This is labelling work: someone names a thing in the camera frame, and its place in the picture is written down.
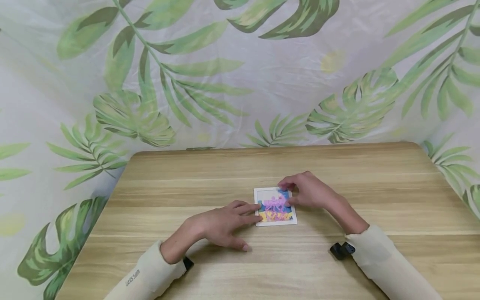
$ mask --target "person's left hand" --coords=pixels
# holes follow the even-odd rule
[[[260,207],[259,204],[235,200],[222,208],[194,215],[187,222],[200,230],[202,239],[207,239],[218,246],[249,251],[249,245],[243,239],[234,236],[233,231],[260,222],[261,216],[251,216]]]

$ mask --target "white long-sleeve top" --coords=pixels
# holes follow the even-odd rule
[[[377,226],[346,238],[355,247],[352,256],[357,265],[391,300],[442,299]],[[104,300],[153,300],[180,278],[186,272],[184,262],[165,262],[160,244],[150,247]]]

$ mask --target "black object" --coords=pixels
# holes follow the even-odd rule
[[[336,259],[343,261],[355,252],[355,247],[347,242],[344,242],[341,246],[339,243],[335,243],[330,247],[330,252],[336,257]]]
[[[188,272],[188,270],[190,270],[193,267],[194,263],[190,260],[190,258],[185,256],[183,258],[183,265],[185,266],[185,269],[187,270],[185,272]]]

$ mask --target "sleeve cuff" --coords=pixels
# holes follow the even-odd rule
[[[162,241],[153,244],[138,260],[137,266],[145,274],[142,276],[144,284],[152,292],[163,293],[175,279],[180,278],[186,271],[184,261],[176,264],[167,263],[162,253],[160,245]]]
[[[355,247],[352,257],[360,267],[386,261],[396,251],[393,242],[376,225],[370,225],[361,234],[348,234],[345,238]]]

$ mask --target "wrist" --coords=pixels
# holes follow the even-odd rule
[[[331,202],[325,209],[334,217],[346,234],[361,234],[370,226],[342,196]]]
[[[160,253],[169,264],[183,259],[188,249],[202,239],[201,231],[193,222],[186,220],[165,242],[160,245]]]

